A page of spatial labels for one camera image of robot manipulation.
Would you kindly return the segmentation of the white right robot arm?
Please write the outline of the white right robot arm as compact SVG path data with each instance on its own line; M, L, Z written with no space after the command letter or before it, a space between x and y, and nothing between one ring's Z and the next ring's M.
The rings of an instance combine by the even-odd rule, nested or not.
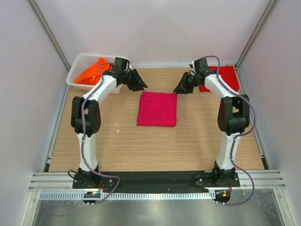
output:
M250 124L249 97L232 89L219 69L211 70L205 57L191 62L189 67L173 92L190 94L195 87L204 86L220 99L217 124L222 132L221 148L212 172L202 180L208 179L216 186L229 186L235 178L234 162L240 135Z

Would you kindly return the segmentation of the magenta pink t-shirt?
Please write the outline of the magenta pink t-shirt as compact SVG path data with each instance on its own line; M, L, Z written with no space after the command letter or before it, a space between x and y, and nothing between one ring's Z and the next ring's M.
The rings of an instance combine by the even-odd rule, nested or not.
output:
M142 92L137 115L138 126L174 127L177 124L175 93Z

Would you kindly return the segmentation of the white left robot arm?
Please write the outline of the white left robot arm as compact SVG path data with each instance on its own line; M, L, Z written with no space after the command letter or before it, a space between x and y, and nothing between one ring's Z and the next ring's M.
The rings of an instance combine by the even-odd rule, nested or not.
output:
M126 58L116 57L113 63L97 66L100 80L85 95L72 100L71 126L79 140L80 164L73 177L73 188L95 188L105 175L98 170L96 135L101 127L100 104L119 85L136 92L147 88L136 69Z

